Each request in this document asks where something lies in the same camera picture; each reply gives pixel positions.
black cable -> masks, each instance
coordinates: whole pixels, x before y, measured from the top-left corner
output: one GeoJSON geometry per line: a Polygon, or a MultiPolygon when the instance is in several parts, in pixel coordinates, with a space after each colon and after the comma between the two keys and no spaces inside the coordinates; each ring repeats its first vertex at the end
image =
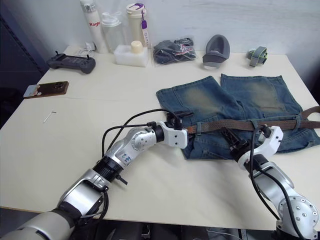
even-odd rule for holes
{"type": "Polygon", "coordinates": [[[93,222],[87,223],[82,226],[78,226],[74,232],[77,232],[80,230],[85,230],[85,229],[91,228],[92,226],[98,224],[105,217],[105,215],[108,211],[108,208],[109,208],[109,196],[108,196],[107,191],[105,191],[103,193],[103,209],[102,209],[102,212],[101,212],[101,215],[99,216],[99,218],[97,220],[92,219],[93,222]]]}
{"type": "Polygon", "coordinates": [[[297,226],[297,223],[296,223],[296,220],[295,220],[295,216],[294,216],[294,211],[292,210],[292,205],[291,205],[291,202],[290,202],[290,198],[288,196],[288,193],[285,189],[285,187],[281,184],[281,182],[279,182],[278,179],[276,179],[274,176],[272,176],[271,174],[265,172],[264,170],[262,169],[258,169],[258,171],[264,175],[266,175],[268,178],[272,179],[280,188],[281,188],[281,191],[284,195],[284,198],[285,198],[285,201],[286,201],[286,204],[288,206],[288,211],[289,211],[289,215],[290,215],[290,219],[291,219],[291,222],[292,222],[292,225],[293,225],[293,228],[296,232],[296,234],[298,234],[299,238],[301,240],[305,240],[304,236],[301,234],[298,226],[297,226]]]}
{"type": "Polygon", "coordinates": [[[121,126],[114,126],[106,130],[102,137],[102,157],[105,155],[105,139],[108,132],[114,129],[123,129],[123,128],[133,128],[133,127],[144,127],[147,126],[147,124],[135,124],[135,125],[121,125],[121,126]]]}
{"type": "Polygon", "coordinates": [[[260,198],[260,200],[262,201],[262,203],[265,205],[265,207],[269,210],[269,212],[277,219],[279,220],[280,218],[278,217],[278,215],[271,209],[271,207],[267,204],[267,202],[265,201],[265,199],[262,197],[258,187],[257,187],[257,184],[256,184],[256,181],[254,179],[254,150],[255,150],[255,137],[256,137],[256,133],[257,133],[257,128],[255,128],[253,130],[253,133],[252,133],[252,136],[251,136],[251,148],[250,148],[250,178],[251,178],[251,182],[252,182],[252,185],[253,185],[253,188],[256,192],[256,194],[258,195],[258,197],[260,198]]]}
{"type": "MultiPolygon", "coordinates": [[[[143,112],[140,112],[132,117],[130,117],[123,125],[126,126],[132,119],[135,119],[136,117],[139,117],[141,115],[144,115],[144,114],[149,114],[149,113],[154,113],[154,112],[167,112],[167,113],[170,113],[172,114],[176,121],[178,121],[178,117],[171,111],[167,110],[167,109],[164,109],[164,108],[157,108],[157,109],[152,109],[152,110],[149,110],[149,111],[143,111],[143,112]]],[[[115,141],[117,140],[117,138],[119,137],[119,135],[121,134],[121,132],[123,131],[124,128],[121,128],[118,133],[116,134],[116,136],[114,137],[114,139],[112,140],[112,142],[110,143],[109,147],[108,147],[108,150],[111,148],[111,146],[115,143],[115,141]]]]}

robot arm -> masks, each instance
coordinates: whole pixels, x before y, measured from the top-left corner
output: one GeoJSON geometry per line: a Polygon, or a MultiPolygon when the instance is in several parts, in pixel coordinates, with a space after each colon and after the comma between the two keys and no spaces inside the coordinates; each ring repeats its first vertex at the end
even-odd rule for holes
{"type": "Polygon", "coordinates": [[[184,149],[188,144],[185,129],[168,127],[164,122],[152,122],[148,127],[132,128],[126,137],[116,142],[97,164],[88,169],[60,198],[57,207],[37,215],[3,240],[67,240],[82,221],[92,219],[106,199],[113,180],[127,184],[120,176],[139,154],[163,142],[184,149]]]}
{"type": "MultiPolygon", "coordinates": [[[[278,126],[262,128],[263,144],[253,152],[253,178],[260,193],[276,208],[279,220],[276,221],[275,239],[299,239],[293,226],[289,206],[279,185],[265,172],[273,176],[284,187],[293,210],[294,221],[305,239],[315,240],[318,233],[314,229],[319,216],[316,207],[304,196],[294,190],[292,180],[274,163],[266,157],[271,157],[278,150],[283,138],[283,132],[278,126]]],[[[225,128],[222,131],[224,138],[230,145],[231,155],[243,170],[250,172],[250,149],[251,143],[240,139],[233,131],[225,128]]]]}

game controller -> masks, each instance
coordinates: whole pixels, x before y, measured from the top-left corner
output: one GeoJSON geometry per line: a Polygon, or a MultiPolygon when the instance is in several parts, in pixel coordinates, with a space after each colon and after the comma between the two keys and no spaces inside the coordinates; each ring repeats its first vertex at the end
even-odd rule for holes
{"type": "Polygon", "coordinates": [[[55,52],[56,55],[46,61],[46,64],[48,64],[52,69],[79,69],[81,70],[81,72],[89,74],[96,66],[95,59],[89,57],[89,55],[87,55],[86,57],[81,57],[65,55],[64,53],[58,53],[58,51],[55,52]]]}

white wall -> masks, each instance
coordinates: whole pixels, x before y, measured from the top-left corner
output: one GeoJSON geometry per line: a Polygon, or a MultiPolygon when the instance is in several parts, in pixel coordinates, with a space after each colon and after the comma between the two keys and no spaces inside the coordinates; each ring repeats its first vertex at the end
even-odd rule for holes
{"type": "MultiPolygon", "coordinates": [[[[3,0],[44,59],[90,33],[79,0],[3,0]]],[[[123,11],[133,0],[96,0],[100,12],[123,11]]],[[[194,36],[204,50],[211,36],[227,37],[232,52],[258,46],[287,54],[311,88],[320,69],[319,0],[143,0],[151,42],[194,36]]]]}

dark floor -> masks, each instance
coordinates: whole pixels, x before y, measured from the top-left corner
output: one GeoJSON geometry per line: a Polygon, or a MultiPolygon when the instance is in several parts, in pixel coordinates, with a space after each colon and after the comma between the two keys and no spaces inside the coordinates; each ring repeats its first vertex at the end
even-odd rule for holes
{"type": "MultiPolygon", "coordinates": [[[[37,213],[0,208],[0,238],[37,213]]],[[[90,230],[76,232],[70,240],[267,240],[271,231],[205,228],[157,223],[104,220],[90,230]]]]}

